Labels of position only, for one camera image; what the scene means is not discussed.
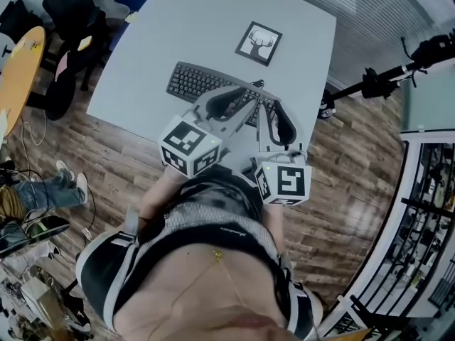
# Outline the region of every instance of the bare skin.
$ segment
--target bare skin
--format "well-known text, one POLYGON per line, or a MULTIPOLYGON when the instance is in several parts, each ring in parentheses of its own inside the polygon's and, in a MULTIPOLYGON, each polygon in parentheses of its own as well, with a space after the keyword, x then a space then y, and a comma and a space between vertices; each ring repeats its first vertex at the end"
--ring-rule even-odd
MULTIPOLYGON (((188 179, 172 167, 143 197, 141 228, 188 179)), ((279 253, 284 252, 284 214, 280 205, 265 205, 262 224, 279 253)), ((128 341, 294 341, 276 303, 269 269, 249 254, 190 244, 168 254, 138 291, 117 312, 114 325, 128 341)))

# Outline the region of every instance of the jeans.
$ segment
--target jeans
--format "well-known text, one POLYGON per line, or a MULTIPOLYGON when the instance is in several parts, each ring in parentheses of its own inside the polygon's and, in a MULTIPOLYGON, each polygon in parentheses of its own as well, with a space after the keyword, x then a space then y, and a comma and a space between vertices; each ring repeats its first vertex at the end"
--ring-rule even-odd
POLYGON ((74 207, 84 202, 84 193, 76 187, 74 181, 71 181, 70 172, 64 169, 59 170, 54 178, 32 183, 26 180, 14 185, 13 188, 27 212, 40 208, 47 209, 48 206, 74 207))

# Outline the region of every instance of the black keyboard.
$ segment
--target black keyboard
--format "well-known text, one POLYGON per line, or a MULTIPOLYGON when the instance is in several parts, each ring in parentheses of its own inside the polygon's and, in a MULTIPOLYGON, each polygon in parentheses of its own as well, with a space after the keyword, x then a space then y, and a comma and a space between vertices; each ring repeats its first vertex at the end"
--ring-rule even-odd
MULTIPOLYGON (((172 72, 166 91, 179 99, 194 103, 204 92, 229 85, 238 85, 247 89, 243 97, 234 101, 234 104, 238 105, 251 99, 259 99, 260 104, 265 102, 269 108, 270 118, 274 118, 274 101, 279 100, 277 97, 248 82, 199 65, 178 62, 172 72)), ((258 110, 259 105, 256 106, 255 112, 245 122, 246 125, 256 127, 258 110)))

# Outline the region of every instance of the yellow round table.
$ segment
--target yellow round table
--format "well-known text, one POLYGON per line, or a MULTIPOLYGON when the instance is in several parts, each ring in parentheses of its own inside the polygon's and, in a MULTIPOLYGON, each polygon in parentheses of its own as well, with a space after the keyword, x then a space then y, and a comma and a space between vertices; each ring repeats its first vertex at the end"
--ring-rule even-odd
POLYGON ((45 46, 44 28, 41 26, 32 28, 16 44, 1 72, 0 112, 6 110, 8 118, 6 135, 13 130, 27 103, 45 46))

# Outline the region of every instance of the black chair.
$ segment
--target black chair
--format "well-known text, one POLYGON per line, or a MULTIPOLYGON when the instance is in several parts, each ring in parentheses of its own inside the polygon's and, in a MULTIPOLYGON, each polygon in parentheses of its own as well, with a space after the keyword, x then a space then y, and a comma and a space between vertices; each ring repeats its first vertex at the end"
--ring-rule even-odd
POLYGON ((104 65, 102 57, 109 52, 106 14, 95 6, 93 0, 43 0, 43 8, 52 18, 55 32, 64 41, 55 63, 70 52, 74 73, 87 68, 80 87, 86 91, 93 69, 96 64, 104 65), (88 36, 92 37, 91 44, 78 51, 80 41, 88 36))
POLYGON ((71 72, 63 72, 57 80, 52 80, 45 98, 52 104, 51 109, 45 109, 45 115, 49 120, 59 120, 70 108, 76 91, 76 79, 71 72))
POLYGON ((22 0, 10 1, 0 14, 0 33, 10 37, 15 44, 36 26, 43 26, 43 21, 28 12, 22 0))

